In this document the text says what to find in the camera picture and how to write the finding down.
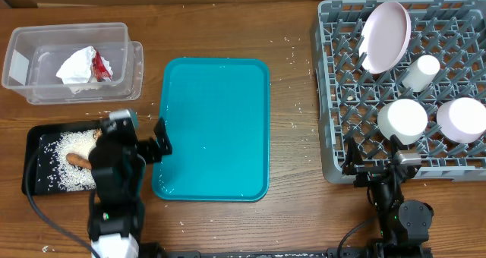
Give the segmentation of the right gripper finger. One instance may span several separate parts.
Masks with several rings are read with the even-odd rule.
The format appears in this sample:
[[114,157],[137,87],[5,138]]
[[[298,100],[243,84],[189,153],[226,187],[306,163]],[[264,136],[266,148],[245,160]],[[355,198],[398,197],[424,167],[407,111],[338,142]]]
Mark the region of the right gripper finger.
[[395,134],[392,134],[390,136],[390,155],[395,156],[398,152],[413,153],[414,150],[410,145],[403,144]]
[[358,144],[356,143],[353,137],[349,137],[346,139],[348,144],[348,150],[346,152],[346,158],[344,163],[342,164],[342,174],[343,175],[356,175],[357,167],[361,164],[361,153],[360,149],[358,148]]

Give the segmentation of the brown patterned food piece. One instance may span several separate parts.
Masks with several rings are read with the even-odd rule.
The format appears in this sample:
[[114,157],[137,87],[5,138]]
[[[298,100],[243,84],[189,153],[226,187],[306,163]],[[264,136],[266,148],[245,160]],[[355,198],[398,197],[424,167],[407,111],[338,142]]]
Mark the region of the brown patterned food piece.
[[100,129],[96,129],[94,132],[93,132],[93,138],[95,140],[98,140],[101,136],[102,136],[102,131]]

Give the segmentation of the pale green bowl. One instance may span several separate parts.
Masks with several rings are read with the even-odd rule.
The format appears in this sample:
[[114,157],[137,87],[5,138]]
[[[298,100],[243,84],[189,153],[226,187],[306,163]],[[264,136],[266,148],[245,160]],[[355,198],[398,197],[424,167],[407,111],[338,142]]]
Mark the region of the pale green bowl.
[[424,108],[411,99],[398,99],[386,104],[378,113],[377,126],[382,135],[390,140],[396,135],[404,145],[420,139],[428,124]]

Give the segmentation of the orange carrot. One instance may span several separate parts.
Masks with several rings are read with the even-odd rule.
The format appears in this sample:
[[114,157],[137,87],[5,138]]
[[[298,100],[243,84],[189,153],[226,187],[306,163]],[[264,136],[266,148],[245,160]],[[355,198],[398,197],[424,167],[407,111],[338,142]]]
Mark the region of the orange carrot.
[[77,167],[85,168],[88,170],[92,169],[90,162],[84,157],[79,156],[76,153],[68,153],[65,158],[68,161],[68,163],[71,165],[75,165]]

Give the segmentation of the red sauce packet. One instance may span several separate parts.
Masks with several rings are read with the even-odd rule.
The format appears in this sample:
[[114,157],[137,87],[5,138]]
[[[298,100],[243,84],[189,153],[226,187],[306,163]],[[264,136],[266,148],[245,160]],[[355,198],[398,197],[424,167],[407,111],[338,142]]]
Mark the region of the red sauce packet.
[[103,58],[102,56],[98,53],[98,51],[95,51],[95,55],[92,59],[92,72],[93,76],[98,82],[104,82],[104,81],[111,81],[112,80],[112,74],[109,72],[107,67],[103,63]]

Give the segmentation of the small pink plate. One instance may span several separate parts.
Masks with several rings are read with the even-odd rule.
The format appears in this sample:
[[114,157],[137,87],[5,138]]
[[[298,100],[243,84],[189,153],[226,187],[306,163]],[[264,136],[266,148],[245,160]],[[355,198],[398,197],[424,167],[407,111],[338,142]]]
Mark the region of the small pink plate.
[[437,111],[437,124],[447,139],[472,143],[485,132],[485,106],[468,97],[446,102]]

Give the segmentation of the white cup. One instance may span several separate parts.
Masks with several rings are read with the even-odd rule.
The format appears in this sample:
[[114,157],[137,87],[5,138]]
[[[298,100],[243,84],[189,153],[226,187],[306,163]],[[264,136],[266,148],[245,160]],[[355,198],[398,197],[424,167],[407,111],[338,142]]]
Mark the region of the white cup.
[[402,81],[405,88],[421,92],[435,78],[440,70],[440,62],[433,55],[423,55],[409,66],[409,72]]

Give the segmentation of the white paper napkin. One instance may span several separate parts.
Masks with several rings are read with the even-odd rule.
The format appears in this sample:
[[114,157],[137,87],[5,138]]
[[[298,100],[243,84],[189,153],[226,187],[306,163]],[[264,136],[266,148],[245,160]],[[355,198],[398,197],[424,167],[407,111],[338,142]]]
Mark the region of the white paper napkin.
[[[93,46],[77,50],[64,61],[56,72],[56,77],[60,78],[63,84],[97,83],[91,68],[95,51],[97,50]],[[102,58],[104,65],[113,76],[109,61]]]

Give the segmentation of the large white dinner plate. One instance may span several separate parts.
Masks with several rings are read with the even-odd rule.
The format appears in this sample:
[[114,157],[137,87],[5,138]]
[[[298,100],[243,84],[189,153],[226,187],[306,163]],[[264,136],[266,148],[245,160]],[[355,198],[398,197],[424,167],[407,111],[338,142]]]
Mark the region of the large white dinner plate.
[[363,40],[358,53],[366,54],[361,66],[371,74],[393,68],[406,53],[411,31],[411,18],[400,3],[388,1],[378,5],[361,31]]

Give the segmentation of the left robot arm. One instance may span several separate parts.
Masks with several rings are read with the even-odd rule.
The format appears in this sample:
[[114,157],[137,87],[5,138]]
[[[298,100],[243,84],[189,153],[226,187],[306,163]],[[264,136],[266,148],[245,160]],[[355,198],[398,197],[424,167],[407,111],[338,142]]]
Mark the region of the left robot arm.
[[147,165],[172,154],[160,118],[155,138],[139,140],[133,118],[103,122],[88,160],[96,189],[90,195],[88,235],[93,257],[166,257],[156,242],[142,243],[145,205],[140,189]]

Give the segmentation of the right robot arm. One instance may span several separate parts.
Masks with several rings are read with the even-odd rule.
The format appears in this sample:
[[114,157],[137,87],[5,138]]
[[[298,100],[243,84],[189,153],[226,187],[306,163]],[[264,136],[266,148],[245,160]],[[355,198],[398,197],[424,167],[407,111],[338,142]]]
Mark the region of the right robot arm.
[[[347,140],[348,152],[342,164],[344,175],[353,175],[355,187],[367,189],[368,202],[376,216],[349,231],[339,242],[337,257],[432,257],[422,244],[429,240],[433,208],[424,202],[406,200],[401,185],[412,179],[421,167],[419,154],[409,149],[396,135],[390,137],[391,155],[387,164],[366,167],[355,139]],[[379,222],[381,237],[370,239],[364,247],[345,247],[347,239],[360,228]]]

